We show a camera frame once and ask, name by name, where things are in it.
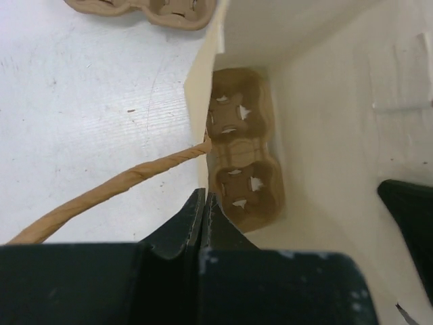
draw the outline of dark green object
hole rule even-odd
[[[202,188],[141,242],[0,246],[3,324],[378,325],[378,319],[350,257],[262,251]]]
[[[400,227],[433,305],[433,188],[387,180],[378,194]]]

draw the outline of white surface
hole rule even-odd
[[[430,38],[403,39],[369,55],[369,75],[377,112],[431,109]]]
[[[183,83],[204,30],[152,26],[140,12],[86,16],[60,0],[2,0],[0,31],[0,242],[115,174],[193,145]],[[142,239],[197,186],[187,162],[48,242]]]
[[[275,61],[347,11],[377,0],[233,0],[224,25],[225,53],[216,69]]]

